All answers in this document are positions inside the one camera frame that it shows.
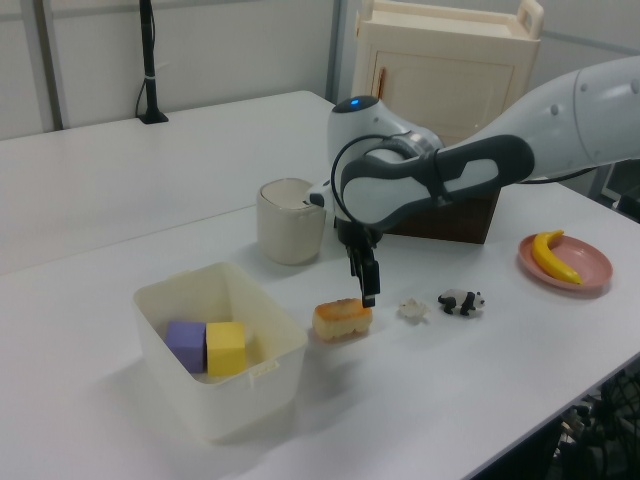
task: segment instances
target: white plastic bin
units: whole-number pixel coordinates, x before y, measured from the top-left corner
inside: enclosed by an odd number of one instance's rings
[[[232,263],[217,263],[143,287],[133,297],[146,362],[189,428],[207,440],[250,425],[295,396],[306,332]],[[192,375],[164,343],[167,324],[239,321],[253,332],[244,372]]]

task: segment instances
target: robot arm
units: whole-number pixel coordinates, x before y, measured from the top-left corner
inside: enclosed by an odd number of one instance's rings
[[[373,97],[337,105],[328,135],[331,179],[311,189],[308,201],[335,211],[363,304],[373,306],[372,249],[403,218],[528,178],[640,158],[640,57],[542,85],[451,147]]]

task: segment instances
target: pink plate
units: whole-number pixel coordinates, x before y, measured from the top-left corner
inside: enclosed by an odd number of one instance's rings
[[[531,245],[535,235],[529,235],[520,242],[518,255],[524,267],[543,282],[568,290],[596,290],[611,280],[613,267],[609,259],[598,249],[577,238],[562,236],[556,240],[551,249],[564,263],[580,274],[582,285],[556,280],[547,275],[537,264],[531,254]]]

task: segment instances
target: panda figurine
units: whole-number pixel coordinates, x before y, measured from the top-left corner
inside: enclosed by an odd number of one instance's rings
[[[484,307],[484,298],[480,292],[465,292],[464,290],[450,289],[438,297],[438,302],[444,305],[444,313],[453,315],[453,309],[460,307],[460,315],[469,316],[469,310]]]

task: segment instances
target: banana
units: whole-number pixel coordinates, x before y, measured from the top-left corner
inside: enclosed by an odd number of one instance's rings
[[[563,230],[537,234],[533,239],[531,254],[540,268],[551,277],[564,282],[582,285],[582,278],[580,278],[578,272],[556,257],[549,248],[549,244],[562,235],[564,235]]]

